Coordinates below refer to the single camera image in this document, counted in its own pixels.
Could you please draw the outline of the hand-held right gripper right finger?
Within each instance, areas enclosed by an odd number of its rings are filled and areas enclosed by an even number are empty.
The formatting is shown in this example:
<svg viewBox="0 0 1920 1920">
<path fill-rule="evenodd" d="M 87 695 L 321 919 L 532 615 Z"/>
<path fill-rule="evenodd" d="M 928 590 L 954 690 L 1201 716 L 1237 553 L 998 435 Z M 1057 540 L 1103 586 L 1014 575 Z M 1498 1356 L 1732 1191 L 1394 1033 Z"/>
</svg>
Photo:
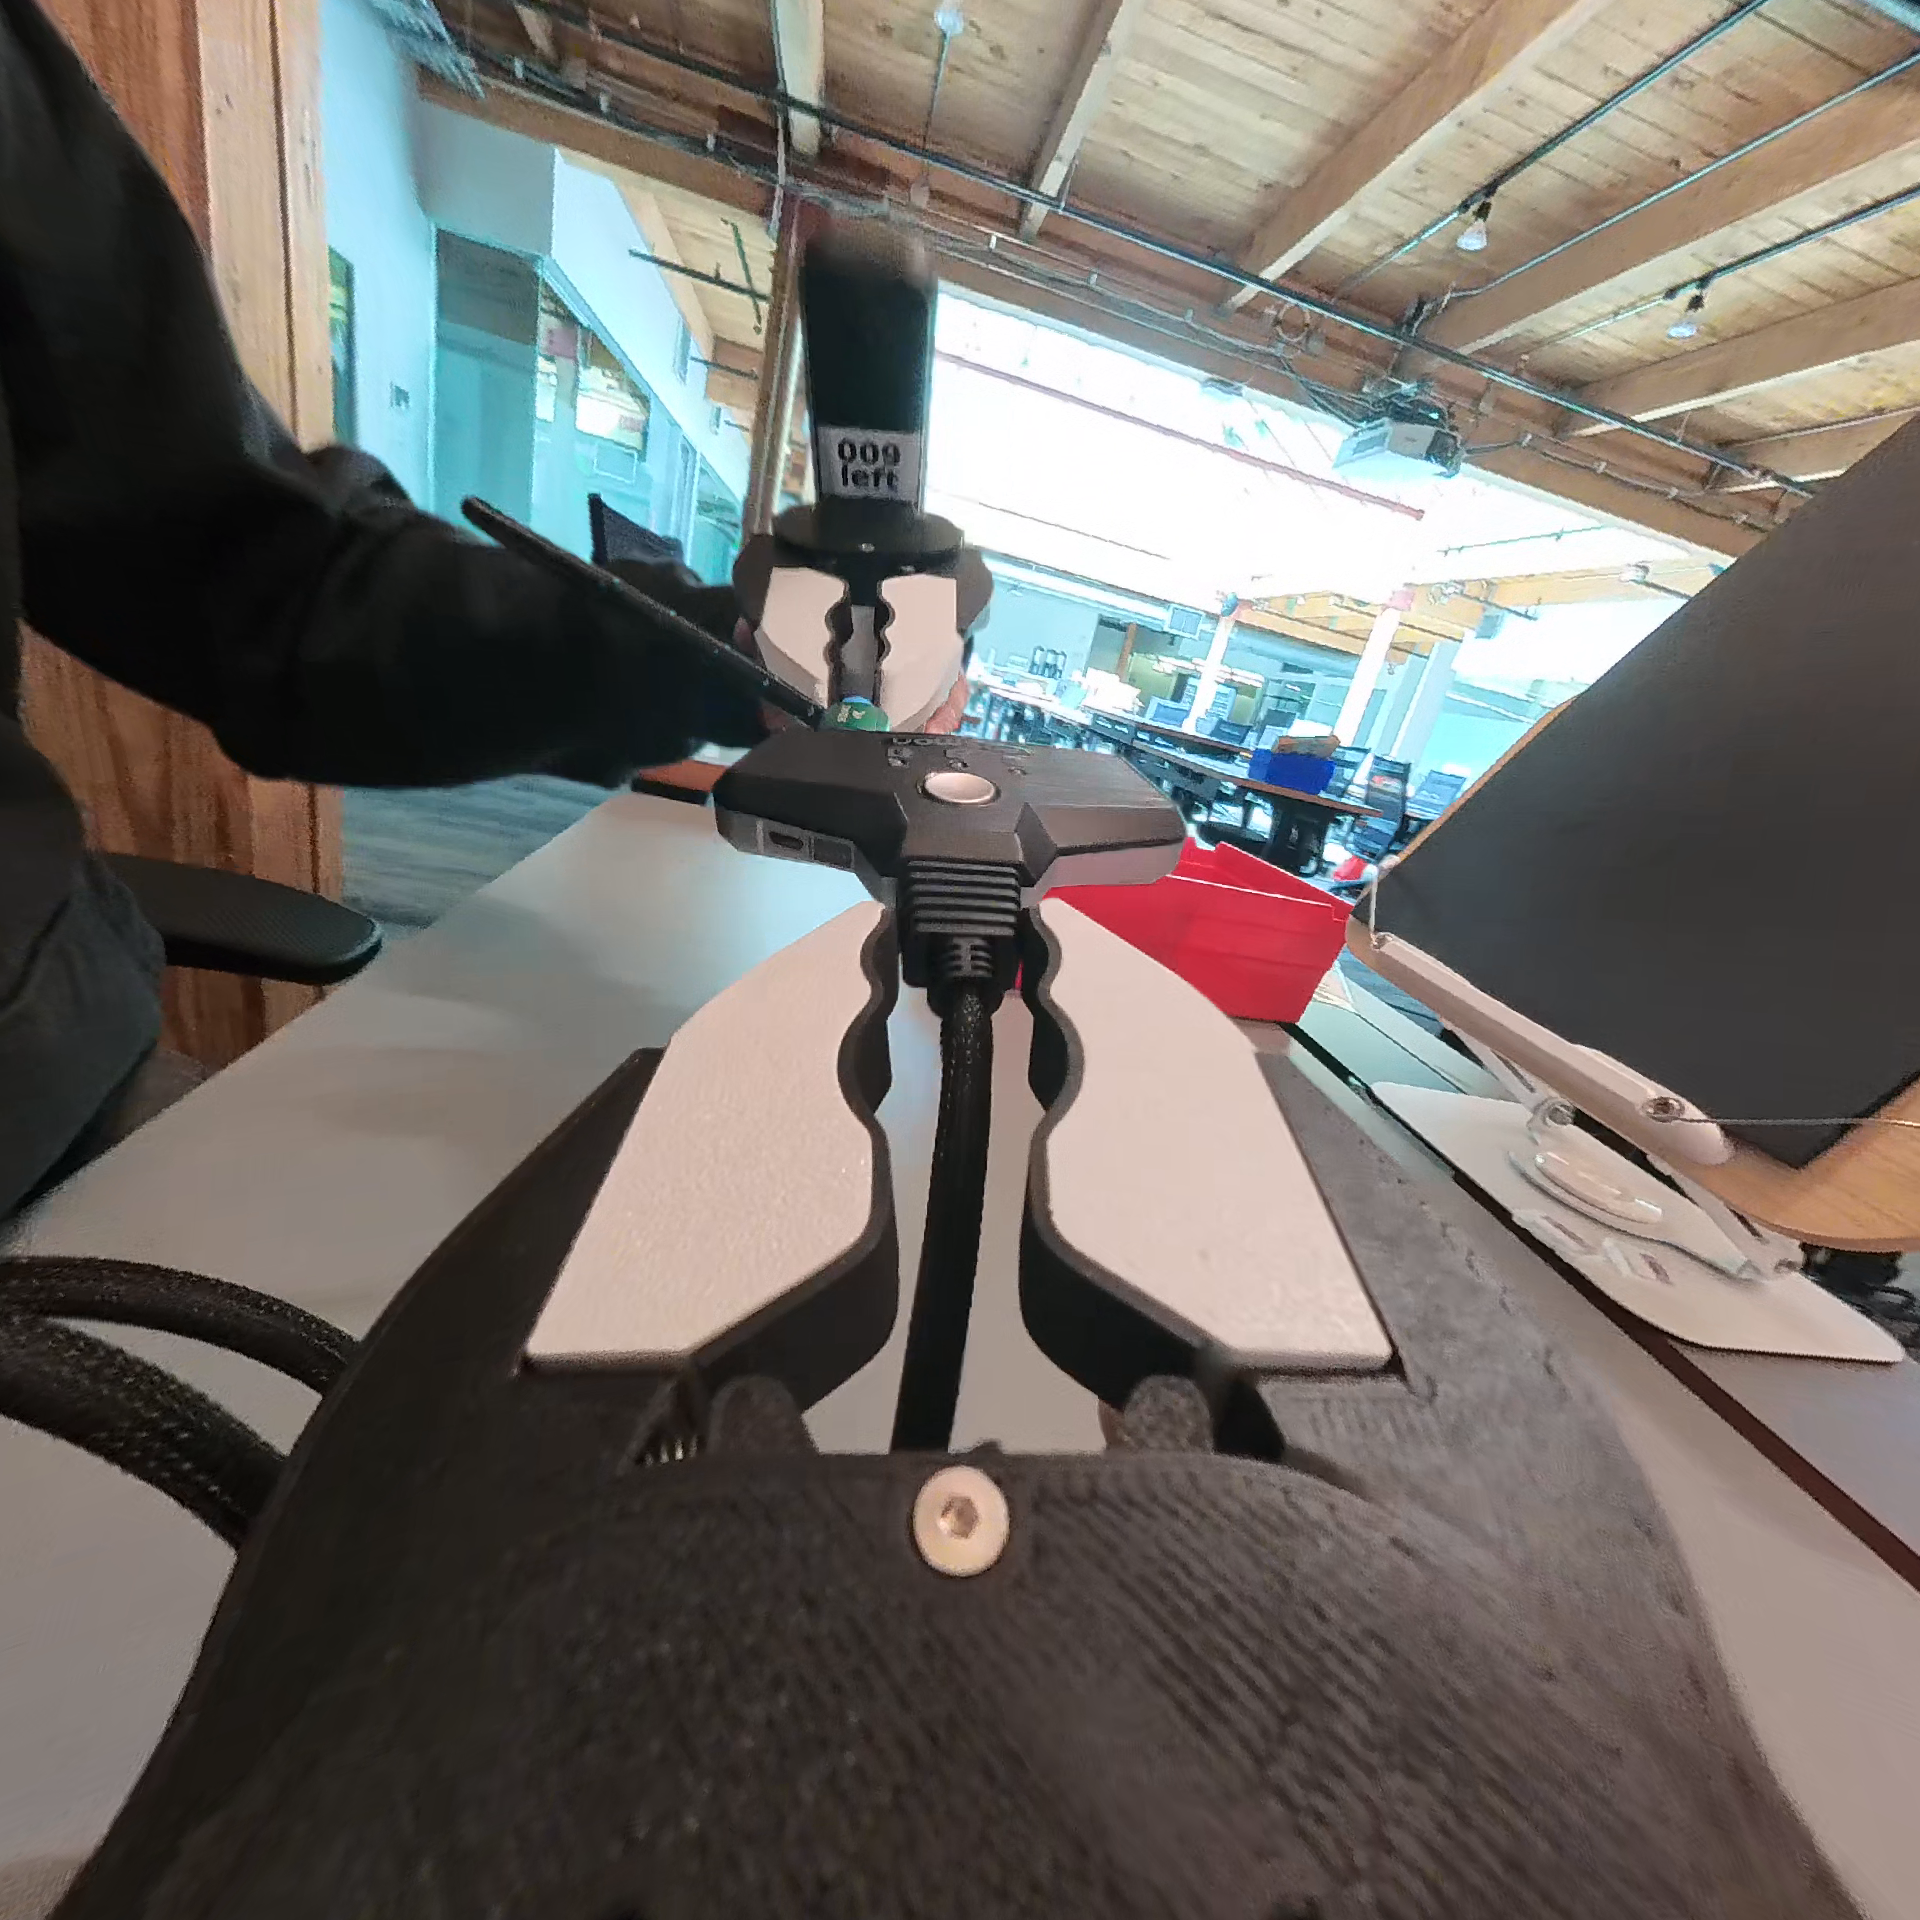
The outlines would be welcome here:
<svg viewBox="0 0 1920 1920">
<path fill-rule="evenodd" d="M 1216 1419 L 1273 1385 L 1391 1385 L 1384 1311 L 1237 1021 L 1068 901 L 1026 916 L 1020 1002 L 1039 1353 L 1113 1411 L 1154 1380 Z"/>
</svg>

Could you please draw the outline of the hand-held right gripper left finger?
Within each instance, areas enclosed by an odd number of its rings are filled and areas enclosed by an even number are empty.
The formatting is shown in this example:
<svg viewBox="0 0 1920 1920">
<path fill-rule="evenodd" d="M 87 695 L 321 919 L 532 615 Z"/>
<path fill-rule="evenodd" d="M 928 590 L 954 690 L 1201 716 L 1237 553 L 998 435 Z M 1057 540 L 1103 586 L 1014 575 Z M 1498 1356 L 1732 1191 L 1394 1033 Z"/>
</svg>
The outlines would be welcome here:
<svg viewBox="0 0 1920 1920">
<path fill-rule="evenodd" d="M 809 1411 L 886 1343 L 895 934 L 856 903 L 662 1049 L 525 1340 L 536 1375 L 766 1378 Z"/>
</svg>

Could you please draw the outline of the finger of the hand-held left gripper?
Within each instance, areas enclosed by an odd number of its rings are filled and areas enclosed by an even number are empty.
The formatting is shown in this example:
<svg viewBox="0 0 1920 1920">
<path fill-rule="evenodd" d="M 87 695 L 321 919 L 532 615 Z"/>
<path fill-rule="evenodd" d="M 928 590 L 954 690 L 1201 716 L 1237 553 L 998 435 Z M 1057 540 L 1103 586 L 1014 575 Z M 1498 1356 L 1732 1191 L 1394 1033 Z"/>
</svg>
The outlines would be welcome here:
<svg viewBox="0 0 1920 1920">
<path fill-rule="evenodd" d="M 750 538 L 730 582 L 758 661 L 829 716 L 850 693 L 850 542 Z"/>
<path fill-rule="evenodd" d="M 874 706 L 890 731 L 922 731 L 951 683 L 969 665 L 969 635 L 991 601 L 991 572 L 959 547 L 932 570 L 879 580 L 879 665 Z"/>
</svg>

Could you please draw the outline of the black video switch box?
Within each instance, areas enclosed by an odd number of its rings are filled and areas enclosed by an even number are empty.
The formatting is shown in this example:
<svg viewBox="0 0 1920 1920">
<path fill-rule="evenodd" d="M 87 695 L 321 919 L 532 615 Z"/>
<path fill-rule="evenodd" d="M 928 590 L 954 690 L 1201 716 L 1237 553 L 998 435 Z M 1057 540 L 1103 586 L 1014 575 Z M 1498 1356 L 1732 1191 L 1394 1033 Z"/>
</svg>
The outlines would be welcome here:
<svg viewBox="0 0 1920 1920">
<path fill-rule="evenodd" d="M 1146 884 L 1181 811 L 1126 758 L 967 737 L 788 730 L 712 788 L 730 849 L 855 876 L 895 926 L 900 979 L 944 1014 L 993 1009 L 1021 924 L 1057 884 Z"/>
</svg>

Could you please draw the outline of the person's left forearm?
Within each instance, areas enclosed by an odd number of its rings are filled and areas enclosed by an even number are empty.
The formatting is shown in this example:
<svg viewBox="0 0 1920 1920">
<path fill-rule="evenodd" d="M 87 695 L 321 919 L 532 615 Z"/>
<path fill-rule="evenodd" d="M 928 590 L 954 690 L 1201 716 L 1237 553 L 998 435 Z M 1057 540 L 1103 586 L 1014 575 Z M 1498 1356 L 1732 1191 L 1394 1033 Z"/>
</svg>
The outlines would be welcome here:
<svg viewBox="0 0 1920 1920">
<path fill-rule="evenodd" d="M 362 454 L 231 463 L 222 525 L 207 726 L 254 774 L 617 781 L 768 737 L 760 700 L 657 615 L 456 534 Z"/>
</svg>

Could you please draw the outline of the grey desk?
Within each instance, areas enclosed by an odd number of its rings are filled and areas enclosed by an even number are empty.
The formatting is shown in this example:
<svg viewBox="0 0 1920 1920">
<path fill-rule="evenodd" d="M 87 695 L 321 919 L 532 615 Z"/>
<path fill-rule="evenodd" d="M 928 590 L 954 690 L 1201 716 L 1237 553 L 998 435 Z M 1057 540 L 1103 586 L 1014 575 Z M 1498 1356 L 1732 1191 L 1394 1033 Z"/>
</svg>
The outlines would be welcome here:
<svg viewBox="0 0 1920 1920">
<path fill-rule="evenodd" d="M 360 1332 L 629 1053 L 858 898 L 617 797 L 388 949 L 4 1231 L 278 1294 Z M 1273 1027 L 1255 1044 L 1433 1193 L 1614 1419 L 1746 1716 L 1868 1915 L 1916 1915 L 1916 1586 L 1714 1403 Z M 4 1915 L 39 1915 L 153 1750 L 231 1557 L 190 1515 L 4 1423 Z"/>
<path fill-rule="evenodd" d="M 1302 1018 L 1285 1025 L 1287 1041 L 1361 1102 L 1390 1146 L 1434 1163 L 1434 1155 L 1376 1102 L 1374 1083 L 1487 1097 L 1497 1090 L 1495 1079 L 1343 973 L 1333 973 L 1333 982 L 1338 995 L 1311 997 Z M 1916 1588 L 1912 1361 L 1885 1367 L 1705 1351 L 1634 1322 L 1559 1255 L 1546 1255 L 1546 1265 L 1566 1289 Z"/>
</svg>

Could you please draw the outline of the red plastic bin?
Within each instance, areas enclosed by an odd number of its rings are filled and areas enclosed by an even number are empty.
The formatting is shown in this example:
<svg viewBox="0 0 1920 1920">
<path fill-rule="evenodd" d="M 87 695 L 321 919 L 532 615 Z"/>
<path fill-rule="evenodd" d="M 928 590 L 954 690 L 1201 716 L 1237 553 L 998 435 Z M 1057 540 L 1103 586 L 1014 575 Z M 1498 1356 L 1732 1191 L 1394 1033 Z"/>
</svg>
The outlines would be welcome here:
<svg viewBox="0 0 1920 1920">
<path fill-rule="evenodd" d="M 1343 950 L 1353 908 L 1232 845 L 1189 841 L 1151 883 L 1081 883 L 1046 897 L 1118 934 L 1222 1014 L 1298 1021 Z"/>
</svg>

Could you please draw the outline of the row of background work tables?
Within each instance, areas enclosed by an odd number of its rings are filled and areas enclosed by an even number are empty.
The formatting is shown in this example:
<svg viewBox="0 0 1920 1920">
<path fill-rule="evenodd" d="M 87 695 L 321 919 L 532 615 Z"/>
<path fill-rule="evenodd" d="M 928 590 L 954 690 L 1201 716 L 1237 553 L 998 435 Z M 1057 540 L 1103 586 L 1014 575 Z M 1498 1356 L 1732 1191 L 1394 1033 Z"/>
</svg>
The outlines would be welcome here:
<svg viewBox="0 0 1920 1920">
<path fill-rule="evenodd" d="M 1273 749 L 1189 737 L 1133 713 L 1070 705 L 1068 690 L 1048 682 L 1008 682 L 980 668 L 967 726 L 976 737 L 1113 754 L 1151 781 L 1205 845 L 1322 879 L 1338 897 L 1354 897 L 1466 788 L 1461 774 L 1412 781 L 1404 762 L 1376 753 L 1296 754 L 1296 737 Z"/>
</svg>

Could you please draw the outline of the ceiling projector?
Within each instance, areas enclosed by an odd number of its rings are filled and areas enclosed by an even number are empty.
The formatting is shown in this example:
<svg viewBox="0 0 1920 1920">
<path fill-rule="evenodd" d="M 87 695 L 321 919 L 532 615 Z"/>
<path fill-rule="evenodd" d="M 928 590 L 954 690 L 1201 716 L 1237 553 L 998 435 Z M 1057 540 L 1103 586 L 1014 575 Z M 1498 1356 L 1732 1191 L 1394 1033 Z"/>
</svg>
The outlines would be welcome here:
<svg viewBox="0 0 1920 1920">
<path fill-rule="evenodd" d="M 1398 395 L 1354 421 L 1333 452 L 1333 470 L 1353 483 L 1421 483 L 1453 478 L 1465 443 L 1450 412 L 1437 401 Z"/>
</svg>

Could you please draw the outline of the white panel stand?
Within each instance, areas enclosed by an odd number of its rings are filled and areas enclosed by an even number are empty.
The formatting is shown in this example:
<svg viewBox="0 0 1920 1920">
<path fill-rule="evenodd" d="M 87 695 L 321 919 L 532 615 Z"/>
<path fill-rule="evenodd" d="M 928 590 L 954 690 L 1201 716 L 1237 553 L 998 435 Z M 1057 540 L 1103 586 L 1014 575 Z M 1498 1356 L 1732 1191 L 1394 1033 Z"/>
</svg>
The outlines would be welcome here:
<svg viewBox="0 0 1920 1920">
<path fill-rule="evenodd" d="M 1380 931 L 1376 897 L 1359 894 L 1351 946 L 1457 1033 L 1498 1092 L 1370 1092 L 1522 1235 L 1631 1318 L 1710 1353 L 1861 1365 L 1908 1356 L 1810 1278 L 1796 1242 L 1710 1187 L 1734 1163 L 1732 1123 Z"/>
</svg>

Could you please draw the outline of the black panel with wooden edge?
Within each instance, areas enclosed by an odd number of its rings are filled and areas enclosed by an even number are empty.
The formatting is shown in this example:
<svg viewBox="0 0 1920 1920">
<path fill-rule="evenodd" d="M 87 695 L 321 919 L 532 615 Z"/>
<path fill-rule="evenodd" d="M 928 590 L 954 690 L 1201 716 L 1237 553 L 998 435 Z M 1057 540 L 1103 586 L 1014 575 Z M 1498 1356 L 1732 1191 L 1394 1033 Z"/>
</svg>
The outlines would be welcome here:
<svg viewBox="0 0 1920 1920">
<path fill-rule="evenodd" d="M 1917 425 L 1502 756 L 1349 946 L 1758 1226 L 1916 1250 Z"/>
</svg>

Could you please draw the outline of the person's black clothed torso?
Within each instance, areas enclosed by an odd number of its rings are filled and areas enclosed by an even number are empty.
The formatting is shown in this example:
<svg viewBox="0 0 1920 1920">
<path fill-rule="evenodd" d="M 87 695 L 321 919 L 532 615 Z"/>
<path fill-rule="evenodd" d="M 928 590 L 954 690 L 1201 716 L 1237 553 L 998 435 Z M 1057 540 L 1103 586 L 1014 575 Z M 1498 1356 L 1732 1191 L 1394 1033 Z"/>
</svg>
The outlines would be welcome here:
<svg viewBox="0 0 1920 1920">
<path fill-rule="evenodd" d="M 4 1211 L 153 1053 L 160 943 L 20 718 L 20 630 L 263 777 L 404 774 L 366 610 L 321 612 L 372 463 L 240 370 L 178 203 L 39 4 L 4 4 Z"/>
</svg>

